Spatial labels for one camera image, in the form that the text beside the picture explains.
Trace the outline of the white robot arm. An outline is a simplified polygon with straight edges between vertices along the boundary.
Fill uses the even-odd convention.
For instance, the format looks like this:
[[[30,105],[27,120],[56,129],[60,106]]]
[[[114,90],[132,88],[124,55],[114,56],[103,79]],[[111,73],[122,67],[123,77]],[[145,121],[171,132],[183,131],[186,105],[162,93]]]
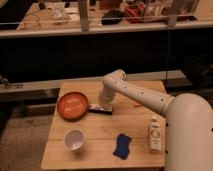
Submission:
[[[165,118],[165,171],[213,171],[213,108],[201,96],[171,96],[125,81],[118,69],[102,78],[99,104],[107,108],[118,92]]]

